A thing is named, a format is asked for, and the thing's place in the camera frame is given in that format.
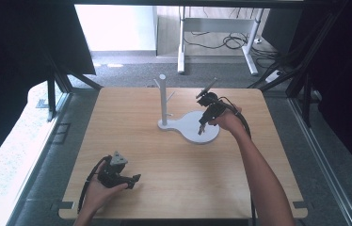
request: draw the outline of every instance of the desk leg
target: desk leg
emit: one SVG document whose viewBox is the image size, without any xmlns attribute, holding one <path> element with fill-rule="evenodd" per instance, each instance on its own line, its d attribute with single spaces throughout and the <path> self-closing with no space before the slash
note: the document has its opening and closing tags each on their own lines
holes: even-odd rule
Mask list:
<svg viewBox="0 0 352 226">
<path fill-rule="evenodd" d="M 253 41 L 255 40 L 256 32 L 258 32 L 259 24 L 261 24 L 261 18 L 262 14 L 264 14 L 264 9 L 259 8 L 258 13 L 256 14 L 255 17 L 255 22 L 252 26 L 251 33 L 249 35 L 249 40 L 246 46 L 243 46 L 243 53 L 244 56 L 246 57 L 247 64 L 249 66 L 249 70 L 251 72 L 251 75 L 257 75 L 258 70 L 256 69 L 255 63 L 252 60 L 252 56 L 250 55 L 250 50 L 252 48 Z"/>
<path fill-rule="evenodd" d="M 179 42 L 179 53 L 177 59 L 177 73 L 184 73 L 184 13 L 185 7 L 181 12 L 180 19 L 180 42 Z"/>
</svg>

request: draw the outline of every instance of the white wall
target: white wall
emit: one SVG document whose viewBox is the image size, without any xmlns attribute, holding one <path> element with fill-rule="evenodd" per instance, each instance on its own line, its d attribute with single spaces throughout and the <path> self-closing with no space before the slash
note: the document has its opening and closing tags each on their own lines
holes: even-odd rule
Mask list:
<svg viewBox="0 0 352 226">
<path fill-rule="evenodd" d="M 155 50 L 156 7 L 75 5 L 90 51 Z"/>
</svg>

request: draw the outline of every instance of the floor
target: floor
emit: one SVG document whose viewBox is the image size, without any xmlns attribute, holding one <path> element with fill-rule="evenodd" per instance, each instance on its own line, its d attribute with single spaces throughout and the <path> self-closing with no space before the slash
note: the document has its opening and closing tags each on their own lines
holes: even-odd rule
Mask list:
<svg viewBox="0 0 352 226">
<path fill-rule="evenodd" d="M 161 23 L 159 21 L 159 31 L 163 27 Z M 256 47 L 271 49 L 271 46 L 266 43 Z M 218 83 L 220 87 L 245 88 L 258 79 L 249 74 L 248 66 L 238 50 L 230 55 L 189 56 L 186 59 L 185 75 L 179 75 L 176 72 L 177 58 L 174 49 L 168 50 L 168 53 L 157 56 L 152 51 L 92 52 L 97 75 L 87 75 L 87 77 L 105 87 L 153 87 L 155 86 L 153 79 L 159 73 L 168 75 L 170 87 L 202 88 L 216 76 L 221 78 L 222 82 Z M 269 63 L 271 59 L 257 61 L 258 65 L 264 66 L 259 67 L 260 73 Z M 98 91 L 72 76 L 70 79 L 74 85 L 74 91 L 66 100 L 64 99 L 63 103 L 58 103 L 63 108 L 56 123 L 47 125 L 46 109 L 36 108 L 38 105 L 40 107 L 44 105 L 45 85 L 42 84 L 30 97 L 30 109 L 33 109 L 33 113 L 25 111 L 27 116 L 38 116 L 37 120 L 33 120 L 38 122 L 32 127 L 30 121 L 24 122 L 21 132 L 16 132 L 14 128 L 14 134 L 11 136 L 15 137 L 8 137 L 8 141 L 24 147 L 9 144 L 9 148 L 0 153 L 0 170 L 5 166 L 5 169 L 11 172 L 11 178 L 3 179 L 6 174 L 5 176 L 0 174 L 0 215 L 3 216 L 0 225 L 6 224 L 6 214 L 3 213 L 7 213 L 8 217 L 12 213 L 8 225 L 72 225 L 71 221 L 61 219 L 57 215 L 57 210 L 63 204 L 62 195 L 71 175 L 74 159 L 83 140 Z M 298 219 L 296 224 L 352 225 L 352 220 L 349 220 L 349 217 L 352 217 L 352 209 L 344 210 L 346 206 L 352 206 L 352 156 L 328 128 L 317 111 L 316 104 L 312 104 L 311 107 L 312 127 L 307 128 L 302 124 L 298 116 L 299 100 L 287 99 L 283 93 L 288 82 L 267 91 L 264 97 L 304 197 L 305 207 L 309 210 L 308 217 Z M 62 100 L 60 96 L 61 94 L 58 93 L 58 100 Z M 54 127 L 52 135 L 47 137 L 32 133 L 34 130 L 37 131 L 36 127 L 44 124 L 47 127 Z M 31 144 L 14 142 L 19 139 L 36 140 L 36 142 L 46 140 L 47 145 L 42 147 L 40 158 L 36 155 L 25 157 L 27 147 Z M 8 154 L 9 150 L 22 151 Z M 19 162 L 20 159 L 33 162 L 32 165 L 36 165 L 35 169 L 33 171 L 15 169 L 15 166 L 22 165 Z M 325 170 L 328 167 L 331 168 L 331 175 Z M 30 176 L 28 181 L 24 179 L 26 175 Z M 20 188 L 14 188 L 13 185 L 21 185 L 21 188 L 24 187 L 24 192 L 21 193 Z M 8 210 L 14 206 L 14 212 Z M 94 225 L 120 225 L 120 221 L 97 219 Z"/>
</svg>

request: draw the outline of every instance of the gray floor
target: gray floor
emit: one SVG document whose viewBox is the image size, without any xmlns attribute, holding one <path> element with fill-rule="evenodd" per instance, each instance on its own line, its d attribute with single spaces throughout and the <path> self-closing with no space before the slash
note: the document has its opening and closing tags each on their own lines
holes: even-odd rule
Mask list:
<svg viewBox="0 0 352 226">
<path fill-rule="evenodd" d="M 98 75 L 89 77 L 105 87 L 153 87 L 153 79 L 160 73 L 168 76 L 169 87 L 203 88 L 213 77 L 219 77 L 217 88 L 245 88 L 258 79 L 248 74 L 247 65 L 239 57 L 191 57 L 187 59 L 185 75 L 176 73 L 175 57 L 156 57 L 152 53 L 93 54 L 93 60 Z M 109 68 L 109 63 L 123 66 Z M 8 225 L 72 225 L 72 221 L 61 219 L 57 210 L 99 92 L 70 78 L 75 89 Z M 267 91 L 264 97 L 309 210 L 308 216 L 298 219 L 296 225 L 349 225 L 313 154 L 305 128 L 296 118 L 291 102 L 298 100 L 284 96 L 287 86 L 288 81 Z M 311 108 L 311 123 L 311 130 L 352 204 L 352 156 L 328 128 L 316 104 Z M 120 221 L 96 219 L 93 224 L 120 225 Z"/>
</svg>

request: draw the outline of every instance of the metal frame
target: metal frame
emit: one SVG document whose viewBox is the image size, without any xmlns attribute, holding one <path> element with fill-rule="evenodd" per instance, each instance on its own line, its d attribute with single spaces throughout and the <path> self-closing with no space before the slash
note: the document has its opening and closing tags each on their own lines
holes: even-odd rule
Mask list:
<svg viewBox="0 0 352 226">
<path fill-rule="evenodd" d="M 331 165 L 328 162 L 320 144 L 318 143 L 316 136 L 314 135 L 312 129 L 307 125 L 305 121 L 301 117 L 299 117 L 302 112 L 299 107 L 299 103 L 296 99 L 288 98 L 288 102 L 290 107 L 293 110 L 294 115 L 296 116 L 296 120 L 299 126 L 302 129 L 306 139 L 308 140 L 309 146 L 311 147 L 312 153 L 316 162 L 323 172 L 325 179 L 328 183 L 329 189 L 333 194 L 335 201 L 338 203 L 342 214 L 348 225 L 352 225 L 352 202 L 349 200 L 348 196 L 346 195 L 345 190 L 343 189 L 342 185 L 340 184 L 337 176 L 334 173 Z"/>
<path fill-rule="evenodd" d="M 257 75 L 255 63 L 250 55 L 253 41 L 255 40 L 261 18 L 264 13 L 263 8 L 259 8 L 255 20 L 248 19 L 213 19 L 213 18 L 185 18 L 185 7 L 181 12 L 180 18 L 180 44 L 178 51 L 177 72 L 184 73 L 184 32 L 219 32 L 219 33 L 249 33 L 247 46 L 243 46 L 242 50 L 246 58 L 251 75 Z"/>
</svg>

